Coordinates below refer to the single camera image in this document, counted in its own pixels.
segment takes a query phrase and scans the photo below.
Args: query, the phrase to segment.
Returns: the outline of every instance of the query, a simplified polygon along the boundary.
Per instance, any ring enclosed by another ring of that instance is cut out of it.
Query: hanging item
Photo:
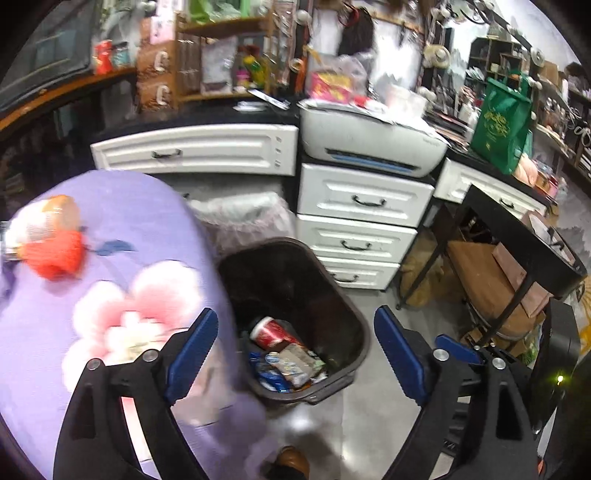
[[[345,28],[337,55],[355,55],[371,50],[374,46],[374,21],[366,8],[356,8],[343,4],[339,12],[339,22]]]
[[[446,69],[450,64],[450,53],[443,45],[427,45],[423,51],[423,67]]]
[[[511,174],[527,140],[531,120],[531,100],[493,79],[488,79],[486,98],[472,143],[472,149]]]

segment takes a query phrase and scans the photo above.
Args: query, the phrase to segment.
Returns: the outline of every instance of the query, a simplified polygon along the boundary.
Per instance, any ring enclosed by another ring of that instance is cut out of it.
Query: shoe
[[[310,478],[310,464],[306,456],[296,447],[288,445],[283,447],[275,460],[276,465],[289,466],[303,473],[306,480]]]

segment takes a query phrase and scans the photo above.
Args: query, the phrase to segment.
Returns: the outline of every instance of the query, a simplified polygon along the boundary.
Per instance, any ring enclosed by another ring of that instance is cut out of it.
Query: white trash bag
[[[189,200],[219,255],[276,236],[296,237],[296,216],[276,192],[249,193],[208,202]]]

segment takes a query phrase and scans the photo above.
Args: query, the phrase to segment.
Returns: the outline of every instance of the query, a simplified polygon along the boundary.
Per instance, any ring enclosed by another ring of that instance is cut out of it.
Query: trash can
[[[236,315],[246,380],[256,395],[269,404],[317,404],[353,383],[369,351],[369,326],[312,250],[298,240],[273,238],[224,257],[219,272]],[[264,316],[288,322],[291,333],[324,360],[329,376],[298,392],[264,388],[248,368],[253,348],[246,334]]]

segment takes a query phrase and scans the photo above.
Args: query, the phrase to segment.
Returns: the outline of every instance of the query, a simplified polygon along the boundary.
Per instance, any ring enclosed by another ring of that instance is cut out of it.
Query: white drawer
[[[91,148],[96,167],[105,170],[293,176],[297,133],[292,125],[196,125],[113,138]]]
[[[542,215],[546,212],[544,205],[525,193],[449,158],[445,160],[434,195],[439,199],[461,203],[470,185],[476,185],[517,218],[521,218],[525,212],[530,210],[537,210]]]
[[[396,263],[364,262],[344,258],[318,257],[318,260],[323,263],[338,285],[345,288],[384,290],[400,267]]]
[[[398,263],[417,231],[403,226],[298,215],[297,238],[318,257]]]
[[[298,213],[416,227],[432,192],[417,181],[303,164]]]

